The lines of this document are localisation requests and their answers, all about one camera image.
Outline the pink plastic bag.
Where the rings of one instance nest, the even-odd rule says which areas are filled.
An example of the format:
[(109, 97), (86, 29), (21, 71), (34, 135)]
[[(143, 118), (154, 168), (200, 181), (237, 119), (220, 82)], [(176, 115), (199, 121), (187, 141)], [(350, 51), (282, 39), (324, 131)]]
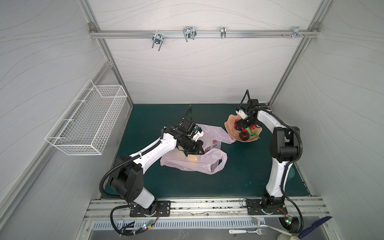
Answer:
[[(204, 155), (185, 156), (182, 151), (174, 149), (160, 159), (161, 166), (176, 168), (186, 172), (200, 172), (213, 175), (224, 169), (228, 155), (221, 150), (222, 143), (232, 144), (233, 139), (223, 128), (209, 125), (198, 125), (204, 132), (200, 138), (204, 142)], [(216, 147), (212, 146), (213, 140), (218, 141)]]

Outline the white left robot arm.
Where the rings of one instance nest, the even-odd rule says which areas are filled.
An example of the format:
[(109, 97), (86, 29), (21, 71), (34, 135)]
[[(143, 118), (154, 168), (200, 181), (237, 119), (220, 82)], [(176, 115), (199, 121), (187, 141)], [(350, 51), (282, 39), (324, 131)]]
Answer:
[(130, 155), (118, 157), (119, 163), (101, 179), (99, 191), (103, 197), (122, 199), (136, 204), (153, 215), (158, 205), (155, 198), (144, 187), (144, 174), (163, 155), (177, 149), (186, 157), (204, 155), (204, 132), (192, 120), (192, 106), (176, 125), (163, 127), (160, 137), (146, 148)]

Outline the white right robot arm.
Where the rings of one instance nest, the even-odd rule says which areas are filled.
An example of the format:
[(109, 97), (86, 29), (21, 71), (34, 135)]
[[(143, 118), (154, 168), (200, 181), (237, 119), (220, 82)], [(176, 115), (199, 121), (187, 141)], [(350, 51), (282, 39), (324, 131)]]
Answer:
[(293, 200), (285, 192), (286, 181), (291, 166), (297, 162), (303, 154), (303, 141), (298, 127), (290, 126), (278, 118), (266, 106), (261, 106), (257, 99), (251, 99), (249, 90), (246, 90), (240, 105), (236, 108), (236, 114), (240, 117), (233, 124), (235, 133), (241, 141), (245, 142), (252, 137), (259, 137), (257, 133), (260, 123), (272, 133), (270, 142), (270, 154), (272, 156), (272, 169), (264, 194), (257, 208), (266, 215), (273, 215), (285, 201), (289, 201), (298, 211), (299, 225), (286, 227), (290, 233), (298, 234), (304, 228), (303, 215)]

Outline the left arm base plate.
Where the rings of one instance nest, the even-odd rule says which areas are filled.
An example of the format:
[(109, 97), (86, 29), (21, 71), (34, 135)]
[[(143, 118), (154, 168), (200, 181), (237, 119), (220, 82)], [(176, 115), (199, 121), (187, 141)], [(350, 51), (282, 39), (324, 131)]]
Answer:
[(130, 217), (169, 217), (171, 212), (171, 201), (155, 200), (152, 205), (145, 209), (136, 204), (131, 208)]

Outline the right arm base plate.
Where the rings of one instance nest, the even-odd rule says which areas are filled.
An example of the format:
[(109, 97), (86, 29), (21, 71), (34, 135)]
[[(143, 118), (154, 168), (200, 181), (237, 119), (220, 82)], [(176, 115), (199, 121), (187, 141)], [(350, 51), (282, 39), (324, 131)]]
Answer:
[(285, 205), (262, 207), (262, 199), (244, 199), (242, 204), (246, 208), (247, 214), (250, 216), (285, 216), (288, 214), (288, 210)]

